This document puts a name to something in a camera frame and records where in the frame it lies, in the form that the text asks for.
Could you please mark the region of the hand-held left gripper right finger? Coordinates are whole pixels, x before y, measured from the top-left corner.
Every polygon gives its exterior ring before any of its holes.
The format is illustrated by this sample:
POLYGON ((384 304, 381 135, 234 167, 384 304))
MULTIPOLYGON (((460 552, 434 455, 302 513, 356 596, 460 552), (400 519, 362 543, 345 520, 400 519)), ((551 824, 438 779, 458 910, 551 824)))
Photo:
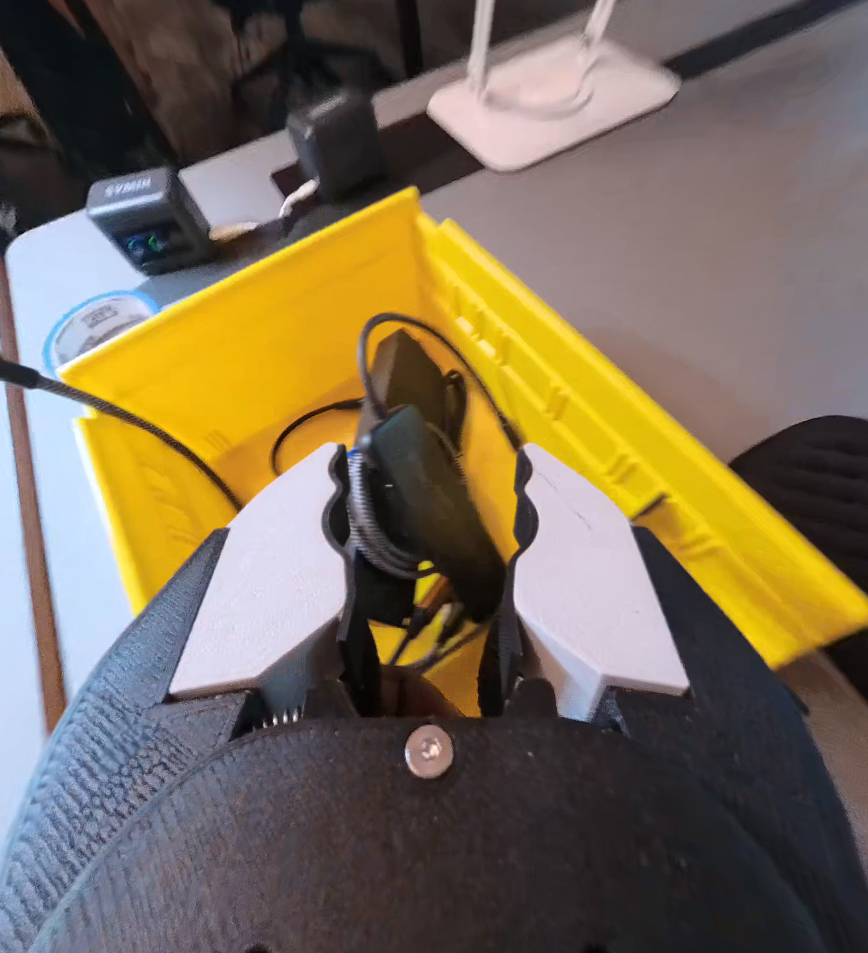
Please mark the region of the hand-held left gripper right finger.
POLYGON ((591 721, 609 689, 685 697, 690 680, 633 526, 613 500, 536 443, 523 446, 527 516, 512 572, 524 676, 557 715, 591 721))

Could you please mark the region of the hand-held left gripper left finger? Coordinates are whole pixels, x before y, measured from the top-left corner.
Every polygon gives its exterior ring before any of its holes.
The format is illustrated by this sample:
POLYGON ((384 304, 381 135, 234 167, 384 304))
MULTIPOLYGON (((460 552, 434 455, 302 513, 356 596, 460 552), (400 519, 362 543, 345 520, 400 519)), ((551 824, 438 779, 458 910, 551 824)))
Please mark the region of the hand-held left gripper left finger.
POLYGON ((353 595, 346 526, 347 455, 326 443, 232 520, 169 696, 256 689, 304 701, 342 671, 339 625, 353 595))

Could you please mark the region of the black usb hub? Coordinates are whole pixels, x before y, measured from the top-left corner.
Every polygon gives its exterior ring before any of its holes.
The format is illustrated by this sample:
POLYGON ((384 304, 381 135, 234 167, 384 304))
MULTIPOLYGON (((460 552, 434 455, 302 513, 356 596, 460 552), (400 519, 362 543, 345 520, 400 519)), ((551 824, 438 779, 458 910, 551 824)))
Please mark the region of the black usb hub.
POLYGON ((368 488, 386 506, 380 527, 412 569, 429 562, 470 618, 490 620, 502 600, 506 564, 459 467, 421 411, 404 405, 361 441, 368 488))
POLYGON ((461 449, 467 410, 464 375, 442 371, 416 339, 396 330, 380 341, 370 380, 382 411, 414 407, 454 450, 461 449))

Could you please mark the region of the yellow plastic bin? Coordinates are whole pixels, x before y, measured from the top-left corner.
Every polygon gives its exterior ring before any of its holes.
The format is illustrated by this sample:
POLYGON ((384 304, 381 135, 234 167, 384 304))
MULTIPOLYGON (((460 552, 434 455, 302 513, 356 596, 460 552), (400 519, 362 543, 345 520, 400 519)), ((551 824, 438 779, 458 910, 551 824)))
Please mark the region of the yellow plastic bin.
POLYGON ((62 371, 152 422, 243 503, 304 412, 361 391, 364 324, 433 326, 536 443, 650 530, 780 668, 868 629, 868 596, 613 362, 409 188, 163 310, 62 371))

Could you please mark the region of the black mesh pad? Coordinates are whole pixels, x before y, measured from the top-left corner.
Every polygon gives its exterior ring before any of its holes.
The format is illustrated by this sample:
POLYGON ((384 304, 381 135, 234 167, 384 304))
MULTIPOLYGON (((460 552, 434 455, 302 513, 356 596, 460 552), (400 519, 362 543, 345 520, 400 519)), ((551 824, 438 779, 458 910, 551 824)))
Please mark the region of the black mesh pad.
MULTIPOLYGON (((729 467, 868 595, 868 420, 826 415, 794 424, 729 467)), ((868 702, 868 628, 827 651, 868 702)))

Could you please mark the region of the blue-rimmed tape roll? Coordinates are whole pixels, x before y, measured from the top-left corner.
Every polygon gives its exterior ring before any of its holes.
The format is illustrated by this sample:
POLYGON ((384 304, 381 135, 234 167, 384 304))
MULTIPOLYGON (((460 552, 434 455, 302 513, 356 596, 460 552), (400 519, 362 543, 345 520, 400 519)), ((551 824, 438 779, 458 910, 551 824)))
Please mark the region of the blue-rimmed tape roll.
POLYGON ((42 361, 51 376, 109 340, 157 315, 154 299, 136 290, 106 292, 71 308, 54 324, 42 347, 42 361))

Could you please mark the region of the dark grey labelled charger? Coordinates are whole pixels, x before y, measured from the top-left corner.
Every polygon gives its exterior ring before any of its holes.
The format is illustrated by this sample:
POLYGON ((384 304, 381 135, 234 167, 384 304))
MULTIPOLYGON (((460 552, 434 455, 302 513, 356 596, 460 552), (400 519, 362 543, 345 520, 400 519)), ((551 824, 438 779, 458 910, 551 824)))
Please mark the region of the dark grey labelled charger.
POLYGON ((94 182, 84 211, 119 255, 148 277, 215 256, 210 225, 173 166, 94 182))

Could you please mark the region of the grey flat metal plate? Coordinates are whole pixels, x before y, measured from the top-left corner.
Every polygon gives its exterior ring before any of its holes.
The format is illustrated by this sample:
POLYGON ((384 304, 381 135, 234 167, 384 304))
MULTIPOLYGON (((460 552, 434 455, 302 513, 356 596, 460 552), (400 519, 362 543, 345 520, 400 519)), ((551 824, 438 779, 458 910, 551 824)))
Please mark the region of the grey flat metal plate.
POLYGON ((278 218, 285 200, 272 174, 295 162, 291 138, 283 130, 200 161, 178 176, 211 228, 265 225, 278 218))

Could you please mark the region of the black cube charger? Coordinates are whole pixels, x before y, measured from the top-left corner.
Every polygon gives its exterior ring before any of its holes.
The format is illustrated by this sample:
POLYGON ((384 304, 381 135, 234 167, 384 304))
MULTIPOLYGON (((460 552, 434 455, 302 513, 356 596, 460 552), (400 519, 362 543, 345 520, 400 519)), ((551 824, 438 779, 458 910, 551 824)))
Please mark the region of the black cube charger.
POLYGON ((300 105, 285 125, 298 164, 330 203, 354 197, 388 173, 371 98, 343 88, 300 105))

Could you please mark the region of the white poster stand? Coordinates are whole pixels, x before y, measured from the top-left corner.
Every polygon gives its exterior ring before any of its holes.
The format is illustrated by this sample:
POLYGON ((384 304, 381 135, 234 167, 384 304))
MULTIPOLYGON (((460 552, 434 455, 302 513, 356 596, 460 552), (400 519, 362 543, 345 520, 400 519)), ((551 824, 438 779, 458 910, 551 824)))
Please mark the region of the white poster stand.
POLYGON ((616 2, 583 29, 491 67, 494 1, 475 6, 465 76, 437 90, 428 116, 485 168, 513 173, 655 113, 682 79, 607 39, 616 2))

